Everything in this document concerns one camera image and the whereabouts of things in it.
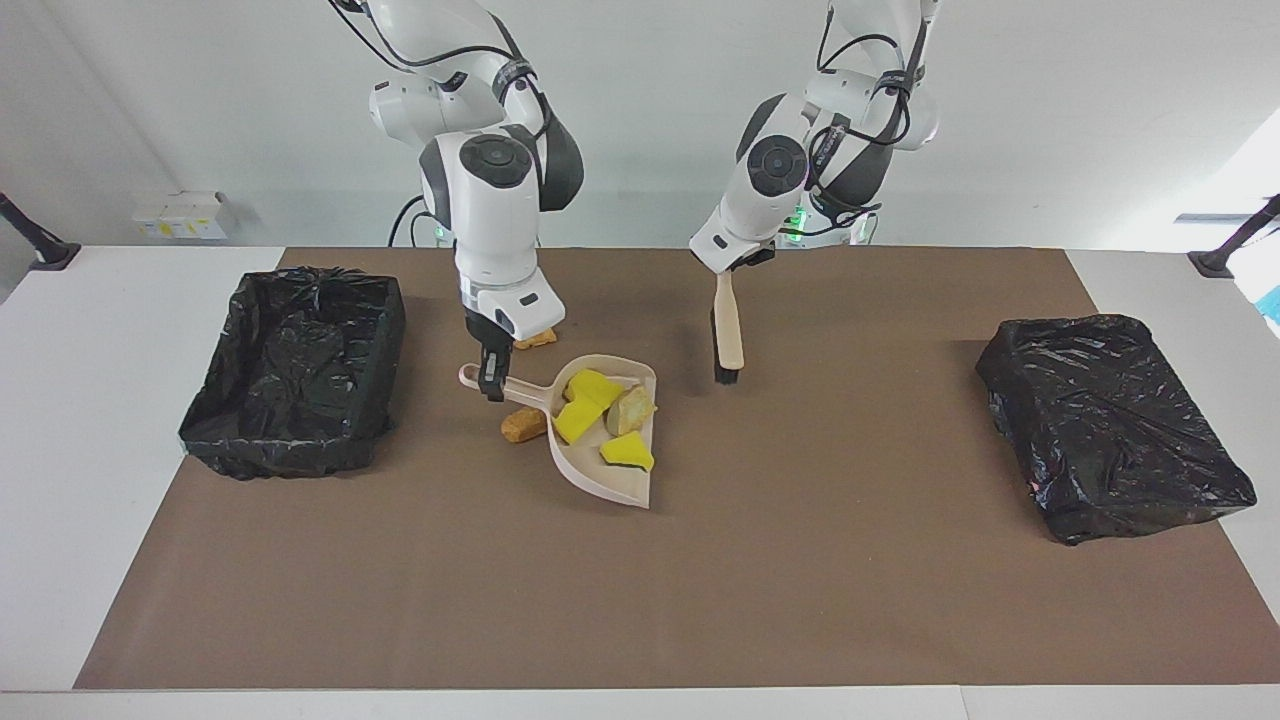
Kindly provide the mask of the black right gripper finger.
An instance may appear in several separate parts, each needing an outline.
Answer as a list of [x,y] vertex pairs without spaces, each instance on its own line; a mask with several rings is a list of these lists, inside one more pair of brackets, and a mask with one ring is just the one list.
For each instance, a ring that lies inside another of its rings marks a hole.
[[512,345],[483,346],[477,370],[477,387],[492,402],[506,401],[506,382],[509,374]]

